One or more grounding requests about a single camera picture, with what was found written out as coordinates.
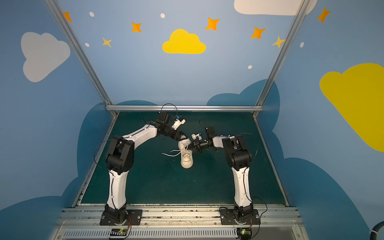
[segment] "yellow star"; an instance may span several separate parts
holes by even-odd
[[[324,22],[325,18],[328,16],[328,14],[330,14],[331,12],[328,12],[327,10],[323,10],[323,12],[321,13],[321,15],[317,18],[317,20],[321,20],[321,23]]]
[[[220,21],[220,19],[212,20],[212,19],[208,18],[208,26],[207,26],[206,30],[213,29],[216,31],[216,25],[219,21]]]
[[[141,30],[140,30],[141,23],[134,24],[133,22],[131,22],[131,24],[133,26],[132,32],[137,31],[137,32],[141,33]]]
[[[277,46],[279,46],[279,48],[280,48],[281,43],[284,42],[284,41],[285,41],[285,39],[281,40],[281,39],[280,39],[280,36],[278,36],[278,37],[277,37],[277,42],[274,43],[274,44],[272,44],[272,46],[273,46],[273,45],[277,45]]]
[[[264,29],[258,29],[257,27],[255,27],[255,32],[253,33],[253,35],[251,36],[251,39],[252,38],[258,38],[260,39],[262,37],[262,33],[264,32],[265,28]]]
[[[68,20],[68,21],[72,21],[72,19],[70,18],[70,12],[66,12],[66,13],[64,13],[64,16],[65,16],[65,18]]]
[[[112,40],[107,41],[107,40],[105,40],[104,38],[103,38],[103,40],[104,40],[103,45],[108,45],[109,47],[111,47],[111,46],[109,45],[109,42],[112,41]]]

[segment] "green mat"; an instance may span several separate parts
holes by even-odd
[[[267,204],[285,204],[272,166],[264,150],[251,113],[202,113],[182,112],[186,123],[178,129],[188,134],[203,132],[204,123],[214,126],[217,135],[234,135],[242,132],[254,156],[249,171],[250,194],[260,197]],[[154,120],[158,112],[121,112],[113,127],[110,139],[136,131],[145,121]],[[99,164],[106,168],[107,142]],[[225,160],[223,149],[193,153],[193,166],[184,169],[180,156],[168,157],[178,149],[177,142],[159,136],[148,140],[135,150],[134,164],[127,176],[126,198],[128,204],[232,204],[235,196],[233,174]],[[96,168],[83,196],[83,204],[103,204],[108,199],[109,176]]]

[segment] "white sneaker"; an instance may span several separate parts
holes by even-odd
[[[191,140],[185,139],[179,141],[179,149],[181,150],[181,166],[190,168],[193,165],[192,150],[186,150]]]

